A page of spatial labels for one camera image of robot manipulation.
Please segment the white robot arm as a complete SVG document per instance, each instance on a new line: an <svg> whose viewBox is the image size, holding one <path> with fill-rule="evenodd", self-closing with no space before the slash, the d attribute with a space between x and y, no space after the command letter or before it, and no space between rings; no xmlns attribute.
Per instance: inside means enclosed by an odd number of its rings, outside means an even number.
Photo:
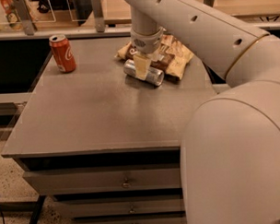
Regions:
<svg viewBox="0 0 280 224"><path fill-rule="evenodd" d="M125 0L132 36L158 24L229 86L181 142L187 224L280 224L280 39L196 0Z"/></svg>

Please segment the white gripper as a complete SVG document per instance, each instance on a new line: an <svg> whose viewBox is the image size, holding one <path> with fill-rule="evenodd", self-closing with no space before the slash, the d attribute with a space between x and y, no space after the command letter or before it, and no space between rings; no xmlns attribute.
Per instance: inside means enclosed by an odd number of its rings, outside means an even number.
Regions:
<svg viewBox="0 0 280 224"><path fill-rule="evenodd" d="M137 33L133 29L131 30L131 44L138 52L141 52L134 56L134 68L138 79L146 80L147 71L151 64L151 59L144 53L152 53L153 62L161 62L165 58L166 53L158 48L162 36L162 28L152 35L145 35Z"/></svg>

